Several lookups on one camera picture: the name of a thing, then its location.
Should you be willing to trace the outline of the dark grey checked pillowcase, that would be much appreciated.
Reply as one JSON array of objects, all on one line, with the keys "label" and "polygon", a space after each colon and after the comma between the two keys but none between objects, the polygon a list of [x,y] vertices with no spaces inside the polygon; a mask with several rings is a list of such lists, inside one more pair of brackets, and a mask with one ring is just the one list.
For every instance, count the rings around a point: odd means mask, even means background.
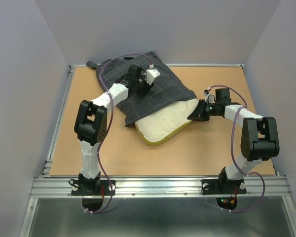
[{"label": "dark grey checked pillowcase", "polygon": [[107,59],[101,64],[90,60],[86,63],[87,67],[96,71],[97,81],[102,91],[110,88],[115,81],[123,77],[128,72],[129,66],[135,65],[146,70],[149,63],[153,63],[154,68],[160,72],[152,88],[144,97],[131,95],[117,104],[117,107],[126,115],[126,127],[133,126],[136,121],[174,102],[195,99],[196,95],[159,59],[154,51],[141,55],[124,56],[114,61]]}]

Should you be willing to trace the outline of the white pillow yellow edge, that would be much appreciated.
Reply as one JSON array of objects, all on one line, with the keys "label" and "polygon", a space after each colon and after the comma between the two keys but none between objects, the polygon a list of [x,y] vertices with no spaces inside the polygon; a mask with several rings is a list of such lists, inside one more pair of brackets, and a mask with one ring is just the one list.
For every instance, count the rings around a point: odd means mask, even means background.
[{"label": "white pillow yellow edge", "polygon": [[136,121],[134,125],[147,144],[160,145],[192,122],[187,117],[196,109],[197,104],[197,99],[174,102]]}]

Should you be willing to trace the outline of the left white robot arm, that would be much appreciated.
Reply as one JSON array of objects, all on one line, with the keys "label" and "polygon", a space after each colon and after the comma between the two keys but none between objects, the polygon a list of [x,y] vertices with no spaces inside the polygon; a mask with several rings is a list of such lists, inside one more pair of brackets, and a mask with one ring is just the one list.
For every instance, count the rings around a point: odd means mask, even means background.
[{"label": "left white robot arm", "polygon": [[110,88],[92,101],[83,100],[77,112],[74,132],[80,141],[82,167],[77,180],[70,180],[73,196],[103,193],[100,185],[101,170],[98,161],[99,147],[108,129],[108,112],[131,95],[144,97],[154,86],[160,72],[149,65],[147,70],[131,65],[128,72],[117,79]]}]

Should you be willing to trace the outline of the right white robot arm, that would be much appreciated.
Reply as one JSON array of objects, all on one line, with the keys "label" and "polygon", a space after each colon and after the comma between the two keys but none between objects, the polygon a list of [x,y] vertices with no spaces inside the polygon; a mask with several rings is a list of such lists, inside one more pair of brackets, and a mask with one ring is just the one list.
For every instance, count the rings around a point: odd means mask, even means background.
[{"label": "right white robot arm", "polygon": [[224,194],[234,190],[244,192],[243,179],[253,174],[253,168],[279,155],[280,146],[276,119],[250,112],[247,102],[239,104],[230,97],[232,88],[214,85],[204,90],[205,99],[199,100],[189,120],[209,121],[219,116],[233,122],[230,149],[234,149],[235,128],[240,126],[240,155],[231,153],[232,163],[224,167],[218,179],[203,184],[203,194]]}]

